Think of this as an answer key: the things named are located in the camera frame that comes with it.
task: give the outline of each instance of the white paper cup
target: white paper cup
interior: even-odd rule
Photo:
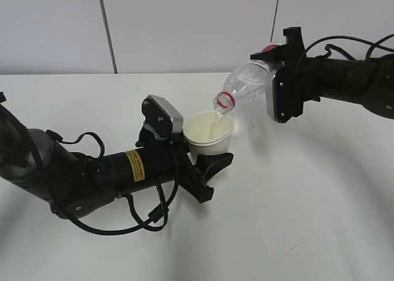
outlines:
[[[183,129],[193,161],[196,161],[198,155],[219,155],[228,152],[234,129],[233,119],[229,115],[222,116],[215,126],[212,138],[208,138],[214,114],[214,111],[199,113],[190,118]]]

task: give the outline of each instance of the liquid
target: liquid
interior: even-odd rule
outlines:
[[[217,111],[214,113],[214,117],[212,118],[212,124],[211,127],[208,130],[208,136],[207,139],[210,141],[214,139],[214,134],[215,134],[215,128],[217,127],[220,119],[223,117],[223,115]]]

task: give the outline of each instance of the cup rim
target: cup rim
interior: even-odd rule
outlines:
[[[214,110],[206,110],[205,112],[196,113],[195,115],[191,116],[191,117],[188,119],[188,121],[186,122],[186,124],[187,124],[192,118],[194,118],[195,116],[202,115],[203,113],[214,113],[214,112],[215,112]],[[210,145],[218,144],[220,141],[224,140],[224,139],[225,139],[226,137],[228,137],[228,136],[233,132],[233,130],[234,130],[234,120],[233,120],[233,118],[232,118],[229,114],[227,114],[227,113],[226,113],[224,116],[229,117],[230,120],[231,120],[231,128],[230,128],[225,134],[223,134],[222,136],[219,136],[218,138],[215,138],[215,139],[213,139],[213,140],[210,140],[210,141],[201,141],[201,142],[198,142],[198,141],[193,141],[193,140],[189,139],[189,138],[187,137],[187,135],[185,134],[185,130],[183,130],[183,135],[185,136],[187,142],[189,142],[190,144],[193,144],[193,145],[200,146],[200,147],[207,147],[207,146],[210,146]]]

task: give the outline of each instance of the bottle neck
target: bottle neck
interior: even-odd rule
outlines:
[[[228,113],[235,106],[235,98],[227,91],[220,92],[214,101],[214,108],[219,113]]]

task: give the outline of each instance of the bottle label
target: bottle label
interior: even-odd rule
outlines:
[[[267,73],[271,73],[274,70],[277,70],[279,68],[278,64],[265,62],[265,61],[262,61],[262,60],[250,60],[248,63],[256,64],[256,65],[264,68]]]

